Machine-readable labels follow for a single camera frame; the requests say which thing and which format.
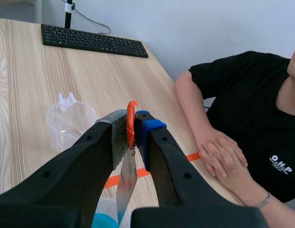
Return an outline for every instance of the wrist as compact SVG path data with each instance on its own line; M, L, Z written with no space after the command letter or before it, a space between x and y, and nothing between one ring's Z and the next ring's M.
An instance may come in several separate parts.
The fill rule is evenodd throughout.
M268 192L255 181L244 186L243 189L235 191L235 194L247 205L254 207L261 202L263 202L267 196Z
M211 126L210 122L200 122L200 123L197 123L193 129L192 129L192 132L193 132L193 135L197 140L199 140L202 136L206 135L206 131L210 131L212 130L213 127Z

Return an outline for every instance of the white wall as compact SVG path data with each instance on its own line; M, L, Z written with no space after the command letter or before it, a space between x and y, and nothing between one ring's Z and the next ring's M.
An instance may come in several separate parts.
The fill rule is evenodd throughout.
M291 57L295 0L74 0L112 34L144 41L173 78L191 65L247 50ZM64 26L64 3L43 1L44 23ZM72 28L106 31L74 13Z
M34 22L34 5L28 2L0 4L0 18Z

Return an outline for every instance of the black t-shirt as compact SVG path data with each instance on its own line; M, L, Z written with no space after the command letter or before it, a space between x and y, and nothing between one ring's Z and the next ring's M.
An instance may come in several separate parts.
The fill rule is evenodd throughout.
M216 97L212 126L238 143L252 178L282 202L295 198L295 116L276 106L289 61L249 51L189 69L203 98Z

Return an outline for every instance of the blue object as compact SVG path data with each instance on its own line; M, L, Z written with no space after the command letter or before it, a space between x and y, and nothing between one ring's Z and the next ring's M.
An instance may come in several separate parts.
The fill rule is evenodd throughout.
M95 214L91 228L118 228L117 223L108 215Z
M135 115L138 113L147 113L149 114L148 111L137 111ZM136 140L136 145L139 149L139 152L141 154L144 166L147 171L149 171L149 166L148 166L148 160L147 160L147 148L146 148L146 140L148 133L151 130L160 128L160 127L165 127L167 128L167 125L160 120L154 119L154 120L146 120L143 121L140 126L134 126L134 131L135 131L135 140Z

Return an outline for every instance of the hand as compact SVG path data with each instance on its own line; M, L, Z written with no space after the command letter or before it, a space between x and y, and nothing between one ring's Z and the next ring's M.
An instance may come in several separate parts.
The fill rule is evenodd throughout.
M223 159L220 160L223 168L227 170L227 176L220 175L221 170L215 168L218 179L222 184L233 191L247 206L256 206L266 199L267 191L258 185L251 177L248 169L244 167L237 156L232 154L236 165L236 173L231 173Z
M195 138L199 155L213 177L218 175L226 177L227 171L236 173L236 162L232 159L232 155L236 155L244 167L248 166L247 160L237 143L224 133L208 127L196 133ZM220 160L225 162L226 169L224 169Z

